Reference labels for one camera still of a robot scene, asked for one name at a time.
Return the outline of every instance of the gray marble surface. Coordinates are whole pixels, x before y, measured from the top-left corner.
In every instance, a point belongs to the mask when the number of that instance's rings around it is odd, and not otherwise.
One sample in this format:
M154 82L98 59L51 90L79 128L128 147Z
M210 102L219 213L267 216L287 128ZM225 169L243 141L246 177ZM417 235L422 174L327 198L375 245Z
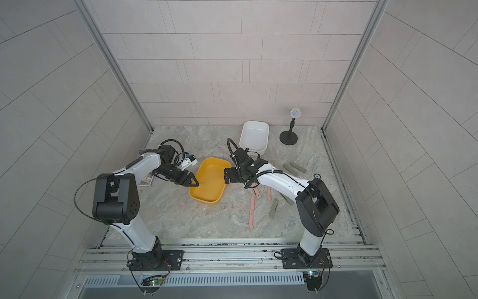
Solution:
M201 162L208 157L227 160L229 158L226 139L230 137L239 144L242 126L161 126L157 127L147 148L157 148L165 139L176 139L185 151L194 154L198 163L188 170L196 172ZM279 169L282 164L295 161L305 167L307 173L299 177L312 179L319 173L330 193L340 207L334 223L329 228L335 230L334 236L352 236L351 221L332 166L315 126L296 126L294 132L299 136L295 145L284 145L279 134L288 126L271 126L269 144L261 157ZM251 189L244 189L240 183L226 185L217 205L210 206L192 199L188 188L155 178L151 187L138 187L140 193L140 215L147 228L160 238L251 238L287 237L300 239L304 227L300 222L297 207L289 205L280 194L272 190L272 198L279 199L275 217L269 218L272 201L267 200L267 187L259 185L262 197L255 200L254 228L249 228ZM119 238L109 232L108 238Z

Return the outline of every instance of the white container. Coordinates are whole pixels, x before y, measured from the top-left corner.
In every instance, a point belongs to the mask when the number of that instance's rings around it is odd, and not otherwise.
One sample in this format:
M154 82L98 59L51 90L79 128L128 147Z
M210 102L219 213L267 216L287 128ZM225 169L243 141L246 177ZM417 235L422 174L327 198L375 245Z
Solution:
M248 121L242 127L239 146L263 155L269 139L269 125L265 122Z

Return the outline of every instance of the yellow plastic bin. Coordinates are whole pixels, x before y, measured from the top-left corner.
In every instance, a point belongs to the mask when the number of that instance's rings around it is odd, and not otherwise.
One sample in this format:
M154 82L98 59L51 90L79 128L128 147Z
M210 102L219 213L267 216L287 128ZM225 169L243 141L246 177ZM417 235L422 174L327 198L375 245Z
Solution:
M231 163L218 158L206 158L196 172L198 187L189 187L189 196L199 202L215 205L221 200L226 187L224 169L231 167Z

